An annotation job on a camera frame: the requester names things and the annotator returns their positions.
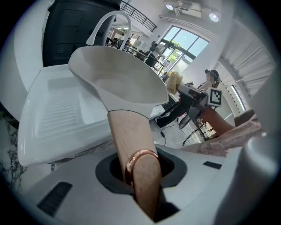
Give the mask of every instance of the person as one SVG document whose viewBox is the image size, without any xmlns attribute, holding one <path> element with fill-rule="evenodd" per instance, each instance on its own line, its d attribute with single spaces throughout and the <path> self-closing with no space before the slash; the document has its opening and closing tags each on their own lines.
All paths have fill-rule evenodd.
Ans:
<svg viewBox="0 0 281 225">
<path fill-rule="evenodd" d="M 130 41 L 131 41 L 131 38 L 129 37 L 125 43 L 125 45 L 129 45 L 130 44 Z"/>
<path fill-rule="evenodd" d="M 220 76 L 216 70 L 205 70 L 206 74 L 206 82 L 200 84 L 197 89 L 199 90 L 207 90 L 208 87 L 217 88 L 220 83 Z"/>
<path fill-rule="evenodd" d="M 151 47 L 150 50 L 152 53 L 149 55 L 148 59 L 146 60 L 146 64 L 150 67 L 152 67 L 157 60 L 157 57 L 162 54 L 165 48 L 167 48 L 167 44 L 158 44 L 157 46 L 155 45 L 154 47 Z"/>
<path fill-rule="evenodd" d="M 124 34 L 121 34 L 120 40 L 124 40 L 124 39 L 125 39 Z"/>
</svg>

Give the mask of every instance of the yellow object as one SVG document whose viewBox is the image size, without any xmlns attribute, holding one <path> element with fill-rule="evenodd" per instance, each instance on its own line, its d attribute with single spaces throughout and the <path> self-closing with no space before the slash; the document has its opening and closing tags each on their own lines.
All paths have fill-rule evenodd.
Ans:
<svg viewBox="0 0 281 225">
<path fill-rule="evenodd" d="M 170 78 L 167 83 L 167 91 L 171 94 L 176 94 L 177 92 L 177 84 L 180 84 L 183 80 L 183 77 L 179 75 L 178 72 L 171 72 Z"/>
</svg>

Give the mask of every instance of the railing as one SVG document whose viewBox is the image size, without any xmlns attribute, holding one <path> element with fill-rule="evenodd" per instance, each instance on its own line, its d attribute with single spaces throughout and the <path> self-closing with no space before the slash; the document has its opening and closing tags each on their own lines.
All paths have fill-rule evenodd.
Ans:
<svg viewBox="0 0 281 225">
<path fill-rule="evenodd" d="M 136 8 L 134 8 L 133 6 L 129 5 L 128 3 L 124 2 L 124 1 L 122 1 L 120 11 L 125 12 L 130 17 L 137 20 L 139 23 L 141 23 L 143 26 L 145 26 L 151 32 L 153 32 L 154 29 L 157 27 L 149 18 L 147 18 Z"/>
</svg>

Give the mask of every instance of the window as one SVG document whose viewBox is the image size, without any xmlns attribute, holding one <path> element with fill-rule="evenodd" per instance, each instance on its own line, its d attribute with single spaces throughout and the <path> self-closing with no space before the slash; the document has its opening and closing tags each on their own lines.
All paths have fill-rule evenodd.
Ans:
<svg viewBox="0 0 281 225">
<path fill-rule="evenodd" d="M 175 26 L 172 26 L 162 41 L 169 41 L 176 45 L 167 48 L 159 59 L 165 65 L 163 72 L 175 70 L 180 74 L 208 45 L 208 41 L 198 35 Z"/>
<path fill-rule="evenodd" d="M 111 38 L 113 32 L 115 31 L 115 26 L 111 26 L 108 37 Z"/>
<path fill-rule="evenodd" d="M 164 39 L 165 40 L 172 40 L 174 36 L 177 34 L 177 32 L 180 30 L 180 28 L 173 26 L 165 35 Z"/>
<path fill-rule="evenodd" d="M 187 50 L 198 37 L 186 30 L 181 30 L 173 39 L 173 43 L 183 47 Z"/>
<path fill-rule="evenodd" d="M 136 40 L 139 40 L 141 38 L 141 36 L 135 35 L 135 34 L 130 34 L 129 37 L 131 38 L 131 41 L 130 41 L 131 44 L 134 44 Z"/>
<path fill-rule="evenodd" d="M 242 100 L 241 100 L 241 98 L 240 98 L 240 95 L 238 94 L 236 88 L 234 87 L 234 85 L 232 85 L 231 88 L 232 88 L 234 94 L 236 95 L 236 97 L 238 98 L 238 101 L 239 101 L 239 103 L 240 103 L 242 109 L 243 109 L 244 111 L 246 111 L 246 108 L 245 108 L 245 106 L 244 106 L 244 104 L 243 104 L 243 102 L 242 102 Z"/>
<path fill-rule="evenodd" d="M 192 47 L 188 50 L 191 54 L 198 56 L 200 52 L 207 46 L 208 42 L 199 38 Z"/>
</svg>

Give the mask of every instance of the rose gold ring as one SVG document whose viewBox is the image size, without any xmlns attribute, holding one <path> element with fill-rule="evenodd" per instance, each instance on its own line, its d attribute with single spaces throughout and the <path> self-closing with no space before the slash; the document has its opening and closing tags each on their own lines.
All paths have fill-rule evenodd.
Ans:
<svg viewBox="0 0 281 225">
<path fill-rule="evenodd" d="M 143 149 L 133 154 L 131 158 L 128 160 L 125 168 L 125 181 L 127 184 L 129 184 L 132 187 L 133 187 L 133 168 L 137 160 L 144 155 L 153 155 L 159 161 L 158 155 L 155 152 L 148 149 Z"/>
</svg>

